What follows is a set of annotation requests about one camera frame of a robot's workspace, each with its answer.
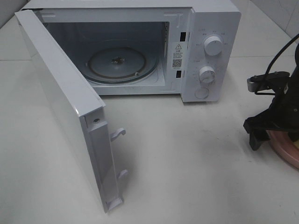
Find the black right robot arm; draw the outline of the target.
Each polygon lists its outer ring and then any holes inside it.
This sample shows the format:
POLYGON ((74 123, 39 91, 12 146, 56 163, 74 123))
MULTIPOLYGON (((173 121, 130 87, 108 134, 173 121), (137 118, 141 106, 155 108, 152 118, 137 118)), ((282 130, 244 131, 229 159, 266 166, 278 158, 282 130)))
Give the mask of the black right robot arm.
POLYGON ((274 96, 268 109, 244 121, 254 151, 270 140, 268 131, 289 132, 293 139, 299 137, 299 48, 295 50, 295 63, 292 74, 278 71, 247 79, 249 92, 272 90, 269 95, 274 96))

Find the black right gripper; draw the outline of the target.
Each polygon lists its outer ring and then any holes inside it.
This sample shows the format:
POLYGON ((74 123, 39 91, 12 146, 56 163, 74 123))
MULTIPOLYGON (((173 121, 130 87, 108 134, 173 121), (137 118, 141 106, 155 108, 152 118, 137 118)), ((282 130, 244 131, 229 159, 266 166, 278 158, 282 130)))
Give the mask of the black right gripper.
POLYGON ((249 134, 249 145, 253 151, 268 142, 267 130, 297 133, 299 131, 299 90, 289 89, 275 95, 269 108, 244 121, 249 134))

